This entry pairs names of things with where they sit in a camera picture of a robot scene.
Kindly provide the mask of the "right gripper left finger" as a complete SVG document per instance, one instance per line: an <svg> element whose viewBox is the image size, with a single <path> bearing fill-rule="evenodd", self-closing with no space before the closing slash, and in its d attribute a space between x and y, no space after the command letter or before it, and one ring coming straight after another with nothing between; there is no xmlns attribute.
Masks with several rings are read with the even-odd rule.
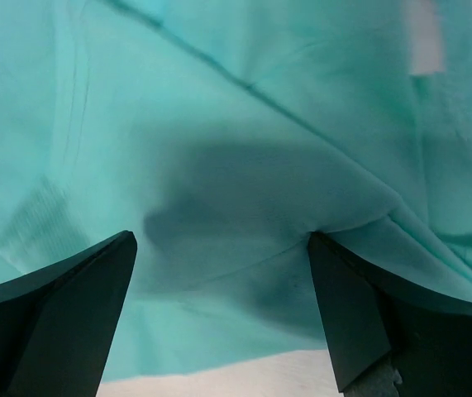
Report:
<svg viewBox="0 0 472 397"><path fill-rule="evenodd" d="M136 253L119 232L0 284L0 396L96 395Z"/></svg>

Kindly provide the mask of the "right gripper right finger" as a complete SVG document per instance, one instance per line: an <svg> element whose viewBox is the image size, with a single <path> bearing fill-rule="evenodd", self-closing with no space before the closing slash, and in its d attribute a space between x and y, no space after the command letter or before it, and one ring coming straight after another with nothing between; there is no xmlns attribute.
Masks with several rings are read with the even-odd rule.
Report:
<svg viewBox="0 0 472 397"><path fill-rule="evenodd" d="M472 303L308 241L312 282L345 396L472 396Z"/></svg>

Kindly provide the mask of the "teal t shirt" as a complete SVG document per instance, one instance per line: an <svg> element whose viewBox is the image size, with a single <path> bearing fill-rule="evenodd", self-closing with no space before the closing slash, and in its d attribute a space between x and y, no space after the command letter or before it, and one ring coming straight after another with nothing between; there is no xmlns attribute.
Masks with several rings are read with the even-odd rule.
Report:
<svg viewBox="0 0 472 397"><path fill-rule="evenodd" d="M0 1L0 283L122 230L106 380L322 348L313 232L472 302L472 1Z"/></svg>

